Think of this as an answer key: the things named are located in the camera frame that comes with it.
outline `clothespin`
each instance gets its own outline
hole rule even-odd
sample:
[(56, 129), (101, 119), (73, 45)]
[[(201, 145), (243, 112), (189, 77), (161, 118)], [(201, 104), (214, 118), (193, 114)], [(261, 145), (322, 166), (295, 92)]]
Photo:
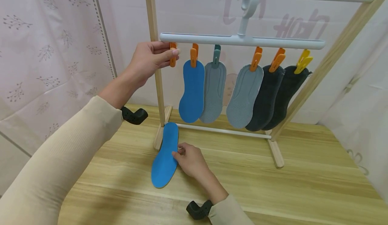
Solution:
[[(176, 43), (175, 42), (170, 42), (170, 49), (176, 49)], [(173, 57), (170, 59), (170, 67), (175, 67), (176, 64), (176, 57)]]
[(219, 62), (220, 62), (220, 54), (221, 54), (221, 46), (215, 45), (214, 46), (214, 53), (213, 53), (212, 68), (218, 68)]
[(280, 66), (281, 62), (286, 58), (286, 50), (283, 48), (279, 48), (278, 52), (276, 53), (275, 57), (272, 60), (271, 66), (268, 69), (268, 72), (275, 72), (276, 69)]
[(191, 67), (197, 67), (198, 59), (198, 44), (193, 43), (193, 47), (190, 49)]
[(313, 60), (313, 57), (309, 57), (310, 51), (307, 49), (304, 49), (302, 54), (299, 57), (298, 62), (296, 63), (296, 70), (294, 71), (294, 74), (300, 74), (307, 65)]
[(251, 66), (249, 67), (249, 70), (251, 72), (256, 71), (257, 66), (259, 65), (262, 53), (263, 53), (263, 49), (261, 47), (256, 47), (255, 54), (253, 54)]

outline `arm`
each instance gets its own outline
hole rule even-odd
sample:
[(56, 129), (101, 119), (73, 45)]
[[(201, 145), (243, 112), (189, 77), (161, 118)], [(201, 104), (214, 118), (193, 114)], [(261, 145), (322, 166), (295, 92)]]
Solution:
[(178, 147), (178, 152), (173, 152), (172, 155), (182, 170), (201, 184), (214, 204), (209, 213), (212, 225), (254, 225), (234, 197), (228, 194), (210, 171), (201, 149), (187, 143), (180, 143)]
[(121, 126), (119, 109), (156, 69), (179, 54), (168, 47), (138, 44), (127, 69), (42, 144), (0, 199), (1, 224), (57, 224), (64, 198)]

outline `beige sleeve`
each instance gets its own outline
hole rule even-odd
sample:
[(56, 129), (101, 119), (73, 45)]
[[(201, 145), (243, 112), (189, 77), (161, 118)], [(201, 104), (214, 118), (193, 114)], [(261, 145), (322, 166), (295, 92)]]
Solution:
[(212, 225), (255, 225), (232, 195), (213, 205), (208, 217)]
[(57, 224), (69, 190), (122, 121), (121, 110), (93, 97), (24, 166), (0, 199), (0, 223)]

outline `wooden table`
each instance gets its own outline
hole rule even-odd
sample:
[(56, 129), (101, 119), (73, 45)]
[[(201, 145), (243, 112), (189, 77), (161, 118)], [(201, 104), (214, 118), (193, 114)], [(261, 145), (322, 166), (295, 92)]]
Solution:
[[(190, 201), (207, 197), (179, 167), (166, 187), (153, 187), (158, 108), (142, 107), (149, 117), (140, 126), (124, 122), (98, 151), (66, 197), (59, 224), (210, 223), (186, 212)], [(182, 122), (177, 110), (170, 121)], [(233, 129), (225, 116), (206, 126)], [(283, 169), (275, 169), (264, 139), (181, 129), (179, 142), (202, 149), (210, 169), (257, 225), (388, 224), (387, 205), (323, 126), (288, 125), (278, 139)]]

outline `person's left hand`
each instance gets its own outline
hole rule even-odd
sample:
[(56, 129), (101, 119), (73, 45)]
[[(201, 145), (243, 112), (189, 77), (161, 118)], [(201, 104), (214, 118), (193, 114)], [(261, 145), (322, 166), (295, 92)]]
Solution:
[(169, 42), (140, 42), (137, 44), (132, 60), (123, 75), (135, 77), (140, 84), (139, 87), (141, 87), (156, 70), (169, 66), (170, 59), (176, 57), (178, 60), (180, 52), (180, 49), (170, 50)]

